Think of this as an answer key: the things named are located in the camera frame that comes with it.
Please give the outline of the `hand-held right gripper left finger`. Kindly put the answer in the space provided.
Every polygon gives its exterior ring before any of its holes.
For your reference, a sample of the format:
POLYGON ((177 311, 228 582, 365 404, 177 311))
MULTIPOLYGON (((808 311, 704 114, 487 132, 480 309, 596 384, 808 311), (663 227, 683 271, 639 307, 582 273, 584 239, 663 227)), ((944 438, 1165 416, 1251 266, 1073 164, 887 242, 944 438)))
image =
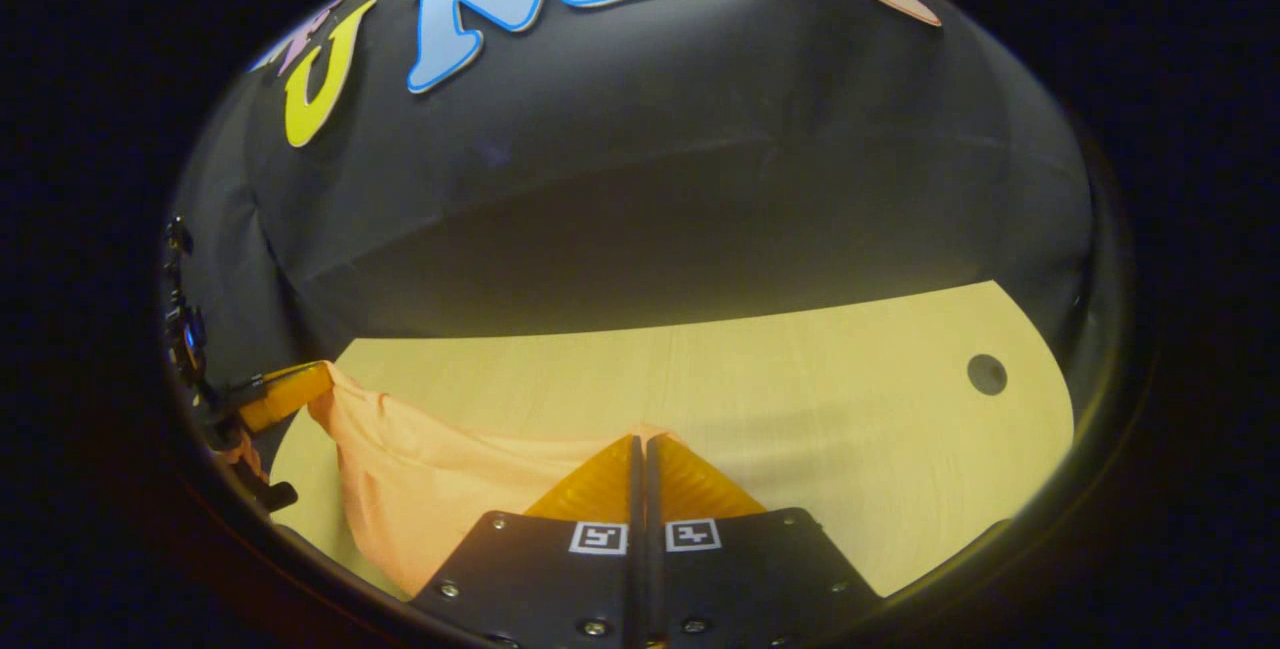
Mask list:
POLYGON ((640 439, 614 442, 573 476, 608 479, 608 520, 489 511, 410 604, 484 646, 640 648, 640 439))

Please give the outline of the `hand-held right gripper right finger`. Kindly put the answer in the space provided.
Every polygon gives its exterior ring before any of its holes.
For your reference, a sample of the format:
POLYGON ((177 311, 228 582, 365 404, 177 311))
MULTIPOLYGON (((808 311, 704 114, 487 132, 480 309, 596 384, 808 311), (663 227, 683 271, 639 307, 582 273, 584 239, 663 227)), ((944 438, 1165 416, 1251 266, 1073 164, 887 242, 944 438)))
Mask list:
POLYGON ((646 443, 646 639, 828 648, 882 598, 801 507, 769 511, 668 435, 646 443))

